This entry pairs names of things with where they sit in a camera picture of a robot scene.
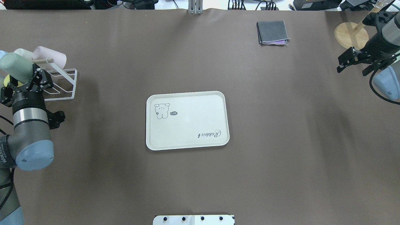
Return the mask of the wooden glass stand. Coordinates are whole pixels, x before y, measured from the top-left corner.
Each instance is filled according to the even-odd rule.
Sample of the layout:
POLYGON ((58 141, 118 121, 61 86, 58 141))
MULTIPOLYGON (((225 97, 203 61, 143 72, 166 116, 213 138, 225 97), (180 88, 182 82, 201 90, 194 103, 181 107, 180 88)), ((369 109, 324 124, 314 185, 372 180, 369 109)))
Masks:
POLYGON ((399 12, 387 12, 386 6, 391 0, 379 0, 367 16, 358 24, 344 22, 334 30, 336 41, 344 48, 354 47, 361 50, 375 34, 397 34, 397 51, 399 51, 399 12))

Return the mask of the grey folded cloth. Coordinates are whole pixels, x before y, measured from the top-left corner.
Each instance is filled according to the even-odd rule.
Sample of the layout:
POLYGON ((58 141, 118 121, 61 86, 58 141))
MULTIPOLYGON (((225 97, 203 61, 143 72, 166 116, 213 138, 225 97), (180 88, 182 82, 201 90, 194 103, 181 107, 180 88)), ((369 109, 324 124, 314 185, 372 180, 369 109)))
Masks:
POLYGON ((260 45, 278 45, 288 44, 288 33, 284 20, 279 21, 258 21, 256 23, 258 42, 260 45))

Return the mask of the pink plastic cup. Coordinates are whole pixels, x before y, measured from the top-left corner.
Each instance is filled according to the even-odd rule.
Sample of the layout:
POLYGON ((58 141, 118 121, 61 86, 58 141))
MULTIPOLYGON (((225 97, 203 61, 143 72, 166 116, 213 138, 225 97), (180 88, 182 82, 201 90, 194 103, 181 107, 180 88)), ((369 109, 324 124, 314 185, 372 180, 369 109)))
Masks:
POLYGON ((53 59, 54 63, 61 69, 64 69, 67 61, 67 56, 64 53, 42 46, 34 49, 32 58, 33 60, 53 59))

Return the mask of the aluminium frame post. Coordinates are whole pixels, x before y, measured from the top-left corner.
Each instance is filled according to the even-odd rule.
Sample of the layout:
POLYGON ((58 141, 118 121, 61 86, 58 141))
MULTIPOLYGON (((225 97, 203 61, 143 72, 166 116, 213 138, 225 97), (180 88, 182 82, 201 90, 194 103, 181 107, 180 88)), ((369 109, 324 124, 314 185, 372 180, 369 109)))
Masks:
POLYGON ((203 0, 189 0, 188 1, 188 14, 201 15, 203 14, 203 0))

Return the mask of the cream plastic cup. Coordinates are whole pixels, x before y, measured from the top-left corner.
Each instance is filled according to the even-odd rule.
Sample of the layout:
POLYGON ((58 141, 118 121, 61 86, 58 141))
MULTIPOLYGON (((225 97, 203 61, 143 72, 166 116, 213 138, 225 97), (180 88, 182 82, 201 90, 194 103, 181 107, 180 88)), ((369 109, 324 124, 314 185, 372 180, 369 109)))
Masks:
POLYGON ((27 59, 29 61, 33 60, 33 52, 31 52, 29 50, 26 50, 26 49, 23 49, 23 48, 18 48, 16 50, 14 50, 14 53, 20 55, 21 57, 23 57, 23 58, 25 58, 25 59, 27 59))

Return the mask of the white column mount base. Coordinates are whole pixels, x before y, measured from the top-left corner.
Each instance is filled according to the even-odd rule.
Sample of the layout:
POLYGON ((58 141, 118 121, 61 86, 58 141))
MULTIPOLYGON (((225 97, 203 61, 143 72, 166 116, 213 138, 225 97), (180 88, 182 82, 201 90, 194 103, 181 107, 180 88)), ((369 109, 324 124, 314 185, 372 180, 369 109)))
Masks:
POLYGON ((153 225, 234 225, 234 215, 158 215, 153 225))

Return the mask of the green plastic cup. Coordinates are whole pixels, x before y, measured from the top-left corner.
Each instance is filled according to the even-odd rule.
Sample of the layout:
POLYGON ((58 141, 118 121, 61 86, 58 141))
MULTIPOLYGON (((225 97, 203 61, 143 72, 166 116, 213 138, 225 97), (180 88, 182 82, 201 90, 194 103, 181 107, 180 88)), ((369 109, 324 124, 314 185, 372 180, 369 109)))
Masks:
POLYGON ((14 52, 1 57, 0 68, 23 84, 28 83, 33 75, 33 63, 14 52))

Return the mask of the cream rabbit tray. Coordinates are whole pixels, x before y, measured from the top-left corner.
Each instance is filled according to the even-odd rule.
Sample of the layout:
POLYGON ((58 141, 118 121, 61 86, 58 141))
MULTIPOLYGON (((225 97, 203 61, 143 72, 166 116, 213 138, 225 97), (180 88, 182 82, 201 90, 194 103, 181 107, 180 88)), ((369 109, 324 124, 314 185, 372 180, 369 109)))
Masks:
POLYGON ((156 94, 146 101, 146 146, 152 151, 218 147, 229 140, 220 91, 156 94))

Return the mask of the light blue plastic cup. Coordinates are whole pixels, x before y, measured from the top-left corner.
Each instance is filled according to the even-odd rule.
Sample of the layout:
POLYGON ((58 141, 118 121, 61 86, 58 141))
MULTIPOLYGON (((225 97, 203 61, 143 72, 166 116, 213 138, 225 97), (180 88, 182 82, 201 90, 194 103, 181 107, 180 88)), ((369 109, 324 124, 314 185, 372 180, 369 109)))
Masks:
POLYGON ((2 59, 6 54, 8 54, 8 52, 0 50, 0 59, 2 59))

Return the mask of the yellow plastic cup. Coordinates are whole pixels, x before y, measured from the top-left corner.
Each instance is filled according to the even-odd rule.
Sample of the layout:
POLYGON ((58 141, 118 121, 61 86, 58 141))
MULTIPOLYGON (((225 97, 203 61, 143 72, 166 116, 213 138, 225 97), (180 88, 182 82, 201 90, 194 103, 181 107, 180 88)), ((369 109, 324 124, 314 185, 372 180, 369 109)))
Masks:
MULTIPOLYGON (((4 82, 3 82, 4 87, 7 87, 7 85, 8 85, 9 82, 10 82, 10 76, 6 76, 6 78, 4 78, 4 82)), ((20 86, 22 86, 22 85, 23 85, 23 84, 22 84, 20 81, 18 81, 17 87, 20 87, 20 86)))

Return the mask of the white cup rack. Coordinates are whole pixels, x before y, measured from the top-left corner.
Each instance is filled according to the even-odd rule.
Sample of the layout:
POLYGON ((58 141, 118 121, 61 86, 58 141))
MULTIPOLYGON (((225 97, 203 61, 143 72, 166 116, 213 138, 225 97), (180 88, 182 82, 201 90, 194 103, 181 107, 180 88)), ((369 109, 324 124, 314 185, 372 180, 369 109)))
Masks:
POLYGON ((51 89, 44 90, 45 101, 74 99, 79 74, 76 69, 62 69, 51 58, 33 60, 32 62, 41 69, 45 69, 52 77, 54 86, 51 89))

